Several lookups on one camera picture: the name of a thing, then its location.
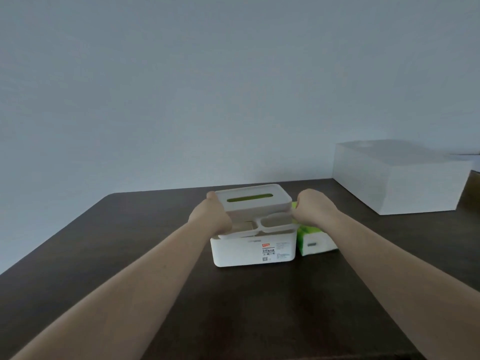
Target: wooden tabletop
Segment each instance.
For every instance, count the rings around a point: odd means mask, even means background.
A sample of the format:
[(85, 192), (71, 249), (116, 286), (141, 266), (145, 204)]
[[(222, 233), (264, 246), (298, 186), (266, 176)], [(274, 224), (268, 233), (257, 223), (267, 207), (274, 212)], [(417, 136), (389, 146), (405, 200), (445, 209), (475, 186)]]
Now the wooden tabletop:
[[(324, 192), (341, 211), (480, 290), (480, 214), (463, 199), (456, 211), (379, 216), (332, 179), (280, 184), (292, 197)], [(111, 194), (0, 275), (0, 360), (219, 188)], [(209, 244), (143, 358), (423, 359), (338, 250), (218, 268)]]

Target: hand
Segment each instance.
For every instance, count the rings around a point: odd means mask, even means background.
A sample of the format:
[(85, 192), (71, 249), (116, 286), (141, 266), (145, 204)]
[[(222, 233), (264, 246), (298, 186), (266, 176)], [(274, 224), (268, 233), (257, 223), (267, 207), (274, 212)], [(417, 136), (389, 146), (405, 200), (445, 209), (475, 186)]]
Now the hand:
[(338, 213), (335, 204), (325, 194), (310, 188), (299, 193), (297, 208), (292, 211), (293, 218), (302, 225), (322, 230)]
[(190, 213), (188, 222), (196, 220), (211, 224), (214, 235), (223, 234), (232, 229), (232, 220), (213, 191), (208, 192), (207, 198)]

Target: green tissue package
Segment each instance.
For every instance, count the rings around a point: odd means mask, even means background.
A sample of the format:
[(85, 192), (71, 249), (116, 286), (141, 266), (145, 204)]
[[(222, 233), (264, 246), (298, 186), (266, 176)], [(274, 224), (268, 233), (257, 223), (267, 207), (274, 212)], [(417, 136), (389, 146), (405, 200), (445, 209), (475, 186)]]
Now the green tissue package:
[[(297, 207), (297, 202), (292, 202), (292, 207)], [(338, 249), (326, 232), (316, 227), (304, 225), (300, 225), (297, 230), (297, 247), (302, 256)]]

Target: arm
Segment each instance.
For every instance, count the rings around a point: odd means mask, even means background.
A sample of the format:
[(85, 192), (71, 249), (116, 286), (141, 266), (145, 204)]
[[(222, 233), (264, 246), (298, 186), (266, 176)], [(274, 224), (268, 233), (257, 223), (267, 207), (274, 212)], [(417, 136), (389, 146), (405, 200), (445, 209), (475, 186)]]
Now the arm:
[(188, 223), (70, 308), (12, 360), (141, 358), (205, 243), (231, 225), (209, 192)]
[(478, 359), (480, 293), (339, 212), (307, 189), (293, 212), (324, 230), (375, 298), (428, 359)]

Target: wall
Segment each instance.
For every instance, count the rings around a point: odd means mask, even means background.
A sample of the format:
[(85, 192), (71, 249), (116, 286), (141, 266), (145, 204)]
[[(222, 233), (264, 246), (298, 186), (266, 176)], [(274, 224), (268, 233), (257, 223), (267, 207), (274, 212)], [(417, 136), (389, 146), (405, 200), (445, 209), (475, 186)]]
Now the wall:
[(328, 178), (356, 139), (478, 148), (475, 0), (0, 3), (0, 272), (112, 192)]

